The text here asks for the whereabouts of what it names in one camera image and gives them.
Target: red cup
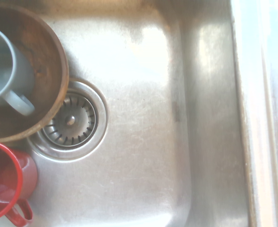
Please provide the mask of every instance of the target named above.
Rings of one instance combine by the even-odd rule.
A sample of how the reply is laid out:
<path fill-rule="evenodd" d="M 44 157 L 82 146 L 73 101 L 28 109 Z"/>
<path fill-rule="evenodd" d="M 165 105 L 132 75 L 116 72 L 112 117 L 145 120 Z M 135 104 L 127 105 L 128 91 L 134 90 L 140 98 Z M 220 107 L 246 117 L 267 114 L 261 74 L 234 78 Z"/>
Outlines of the red cup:
<path fill-rule="evenodd" d="M 24 152 L 0 144 L 0 218 L 6 216 L 15 226 L 26 227 L 33 221 L 27 199 L 36 187 L 37 170 Z M 19 205 L 22 217 L 15 205 Z"/>

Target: sink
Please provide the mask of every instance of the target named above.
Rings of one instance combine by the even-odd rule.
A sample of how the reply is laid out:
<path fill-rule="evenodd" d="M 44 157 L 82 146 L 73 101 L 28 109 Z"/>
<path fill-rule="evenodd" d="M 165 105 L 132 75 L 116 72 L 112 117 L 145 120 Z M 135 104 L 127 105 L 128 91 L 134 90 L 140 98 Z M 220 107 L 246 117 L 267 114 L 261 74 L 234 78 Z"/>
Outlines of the sink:
<path fill-rule="evenodd" d="M 38 168 L 32 227 L 248 226 L 229 1 L 0 2 L 55 31 L 106 115 L 74 157 L 42 132 L 11 144 Z"/>

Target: light blue mug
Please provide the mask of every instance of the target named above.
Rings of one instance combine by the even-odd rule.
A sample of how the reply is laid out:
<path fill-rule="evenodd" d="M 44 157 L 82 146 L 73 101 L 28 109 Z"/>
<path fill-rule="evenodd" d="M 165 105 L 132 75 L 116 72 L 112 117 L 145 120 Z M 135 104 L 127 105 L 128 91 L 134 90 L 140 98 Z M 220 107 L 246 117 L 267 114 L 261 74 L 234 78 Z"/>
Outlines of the light blue mug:
<path fill-rule="evenodd" d="M 0 31 L 0 106 L 11 105 L 24 116 L 35 107 L 25 97 L 33 90 L 34 71 L 28 59 Z"/>

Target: cup handle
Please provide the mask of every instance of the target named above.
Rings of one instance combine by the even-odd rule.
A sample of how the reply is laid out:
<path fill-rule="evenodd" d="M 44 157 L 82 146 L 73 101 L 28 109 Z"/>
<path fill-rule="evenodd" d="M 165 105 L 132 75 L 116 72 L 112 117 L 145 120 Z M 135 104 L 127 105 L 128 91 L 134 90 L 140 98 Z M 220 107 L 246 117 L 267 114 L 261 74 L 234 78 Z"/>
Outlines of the cup handle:
<path fill-rule="evenodd" d="M 12 90 L 4 94 L 2 97 L 12 108 L 24 116 L 30 115 L 35 110 L 35 107 L 24 95 L 18 96 Z"/>
<path fill-rule="evenodd" d="M 24 217 L 13 207 L 6 213 L 6 217 L 17 227 L 26 227 L 33 222 L 33 212 L 27 200 L 19 199 L 17 205 L 21 208 Z"/>

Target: sink drain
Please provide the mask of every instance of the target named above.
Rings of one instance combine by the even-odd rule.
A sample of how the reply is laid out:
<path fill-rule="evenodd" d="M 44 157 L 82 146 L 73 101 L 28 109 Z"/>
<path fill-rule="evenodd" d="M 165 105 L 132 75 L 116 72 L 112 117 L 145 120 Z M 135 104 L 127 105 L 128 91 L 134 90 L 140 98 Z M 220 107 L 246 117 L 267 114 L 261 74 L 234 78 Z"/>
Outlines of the sink drain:
<path fill-rule="evenodd" d="M 93 105 L 78 94 L 68 93 L 56 116 L 43 128 L 53 143 L 71 147 L 87 142 L 95 131 L 97 117 Z"/>
<path fill-rule="evenodd" d="M 50 160 L 71 161 L 92 152 L 107 127 L 106 106 L 98 92 L 75 80 L 56 116 L 39 132 L 30 136 L 31 149 Z"/>

